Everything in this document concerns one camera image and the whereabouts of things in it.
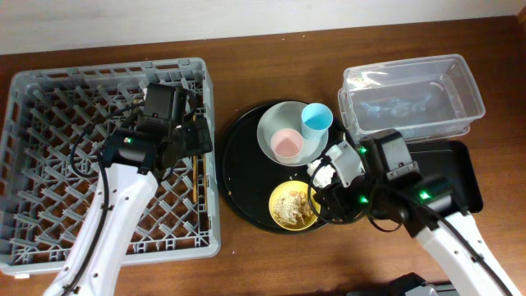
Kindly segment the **white paper napkin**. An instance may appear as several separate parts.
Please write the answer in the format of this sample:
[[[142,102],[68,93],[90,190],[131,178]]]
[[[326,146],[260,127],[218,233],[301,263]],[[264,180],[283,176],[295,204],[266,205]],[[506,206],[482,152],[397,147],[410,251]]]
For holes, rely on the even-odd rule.
[[[307,173],[308,175],[311,177],[314,173],[314,171],[321,165],[321,159],[318,159],[318,160],[314,160],[312,161],[311,163],[308,163],[307,164]],[[324,188],[324,187],[327,187],[329,185],[331,185],[332,181],[333,181],[333,177],[335,176],[335,169],[327,164],[327,165],[324,165],[323,167],[321,167],[315,177],[314,177],[314,180],[312,182],[312,185],[314,187],[318,187],[318,188]]]

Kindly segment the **yellow bowl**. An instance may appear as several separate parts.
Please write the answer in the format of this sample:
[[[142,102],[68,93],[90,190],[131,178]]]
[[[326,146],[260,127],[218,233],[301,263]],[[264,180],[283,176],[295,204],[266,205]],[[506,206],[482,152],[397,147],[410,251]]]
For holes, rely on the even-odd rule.
[[[307,183],[287,181],[270,195],[269,213],[282,229],[303,231],[313,226],[318,217],[307,201]]]

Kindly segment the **pink plastic cup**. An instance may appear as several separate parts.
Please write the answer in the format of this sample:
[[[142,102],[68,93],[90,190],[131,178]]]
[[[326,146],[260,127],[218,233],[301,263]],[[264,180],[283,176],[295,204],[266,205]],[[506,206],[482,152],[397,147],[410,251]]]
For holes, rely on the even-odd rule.
[[[292,128],[279,129],[270,140],[275,158],[282,164],[294,164],[299,161],[302,149],[302,135]]]

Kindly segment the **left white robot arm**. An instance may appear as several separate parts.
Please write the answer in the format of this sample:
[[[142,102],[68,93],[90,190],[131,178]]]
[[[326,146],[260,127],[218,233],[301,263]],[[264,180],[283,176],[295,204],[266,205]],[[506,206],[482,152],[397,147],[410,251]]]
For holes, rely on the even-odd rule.
[[[112,295],[146,206],[180,159],[210,153],[209,124],[186,86],[150,83],[97,153],[93,201],[47,295]]]

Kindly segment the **light blue plastic cup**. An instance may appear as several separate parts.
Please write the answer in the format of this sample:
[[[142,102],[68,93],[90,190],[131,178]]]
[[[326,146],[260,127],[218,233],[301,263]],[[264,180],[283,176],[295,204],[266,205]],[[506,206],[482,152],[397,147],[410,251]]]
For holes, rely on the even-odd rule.
[[[302,135],[313,140],[321,138],[332,125],[334,116],[324,104],[308,104],[301,113]]]

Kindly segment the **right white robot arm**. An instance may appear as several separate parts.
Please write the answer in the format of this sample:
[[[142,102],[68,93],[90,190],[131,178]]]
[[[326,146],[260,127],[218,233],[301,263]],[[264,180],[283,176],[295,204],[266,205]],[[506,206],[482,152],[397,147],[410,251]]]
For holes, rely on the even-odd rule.
[[[395,129],[358,144],[338,141],[320,158],[337,178],[308,193],[314,215],[327,224],[372,225],[390,220],[405,228],[439,264],[460,295],[518,295],[519,289],[486,245],[468,203],[441,175],[422,175]]]

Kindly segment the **food scraps and rice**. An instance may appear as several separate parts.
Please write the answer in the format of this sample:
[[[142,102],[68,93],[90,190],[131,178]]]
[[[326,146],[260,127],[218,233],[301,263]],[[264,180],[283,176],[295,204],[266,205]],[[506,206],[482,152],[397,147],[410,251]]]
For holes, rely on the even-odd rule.
[[[307,194],[302,191],[281,194],[273,207],[273,213],[279,224],[291,227],[304,226],[313,216]]]

